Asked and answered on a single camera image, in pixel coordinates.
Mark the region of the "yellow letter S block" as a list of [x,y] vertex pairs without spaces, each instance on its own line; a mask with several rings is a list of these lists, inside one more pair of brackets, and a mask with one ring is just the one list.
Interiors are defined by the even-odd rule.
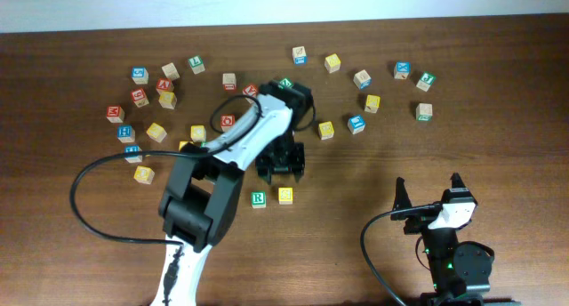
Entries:
[[146,133],[150,139],[156,142],[162,142],[167,136],[167,131],[157,123],[152,123]]
[[277,194],[280,205],[291,205],[293,203],[292,188],[279,188]]

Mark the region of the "green letter R block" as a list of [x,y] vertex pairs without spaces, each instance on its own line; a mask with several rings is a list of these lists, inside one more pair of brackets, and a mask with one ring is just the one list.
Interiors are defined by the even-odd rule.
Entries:
[[265,208],[267,205],[267,197],[264,191],[254,191],[251,193],[252,208]]

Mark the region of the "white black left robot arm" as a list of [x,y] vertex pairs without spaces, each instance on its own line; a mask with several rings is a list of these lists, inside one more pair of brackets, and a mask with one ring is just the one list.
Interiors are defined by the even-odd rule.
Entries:
[[313,108],[308,87],[271,81],[232,128],[203,147],[183,147],[158,207],[169,244],[153,304],[196,304],[205,261],[235,218],[249,165],[265,182],[303,176],[304,146],[293,134]]

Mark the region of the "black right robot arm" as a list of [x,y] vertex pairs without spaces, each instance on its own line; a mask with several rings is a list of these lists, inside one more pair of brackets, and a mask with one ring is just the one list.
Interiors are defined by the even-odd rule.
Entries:
[[440,200],[423,208],[412,205],[405,180],[397,178],[393,221],[405,221],[406,235],[419,234],[427,255],[434,291],[423,293],[426,306],[517,305],[511,299],[486,300],[495,253],[474,241],[458,240],[457,232],[471,223],[477,201],[458,173]]

